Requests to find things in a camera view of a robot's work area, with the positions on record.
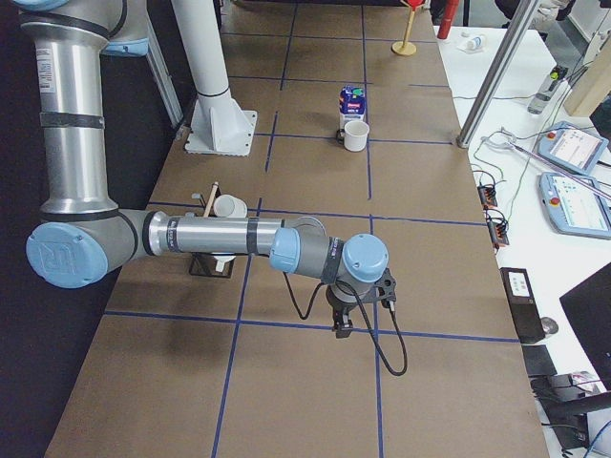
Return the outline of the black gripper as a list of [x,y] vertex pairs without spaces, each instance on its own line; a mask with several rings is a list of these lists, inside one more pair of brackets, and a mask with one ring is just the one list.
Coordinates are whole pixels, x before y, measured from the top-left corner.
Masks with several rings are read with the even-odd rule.
[[381,278],[374,283],[358,282],[345,274],[337,282],[327,287],[326,299],[332,309],[333,332],[336,339],[348,338],[353,330],[349,312],[362,304],[380,302],[388,310],[396,303],[396,280],[390,269],[386,268]]

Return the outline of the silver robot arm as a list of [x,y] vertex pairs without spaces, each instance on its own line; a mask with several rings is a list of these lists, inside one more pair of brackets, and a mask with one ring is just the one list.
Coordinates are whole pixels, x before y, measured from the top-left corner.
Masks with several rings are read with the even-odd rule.
[[373,235],[327,235],[314,218],[171,217],[120,209],[107,189],[100,58],[143,56],[150,29],[143,1],[21,1],[21,29],[35,45],[49,199],[28,237],[33,270],[62,288],[102,279],[130,260],[166,251],[264,256],[285,275],[314,278],[344,338],[354,308],[393,308],[386,245]]

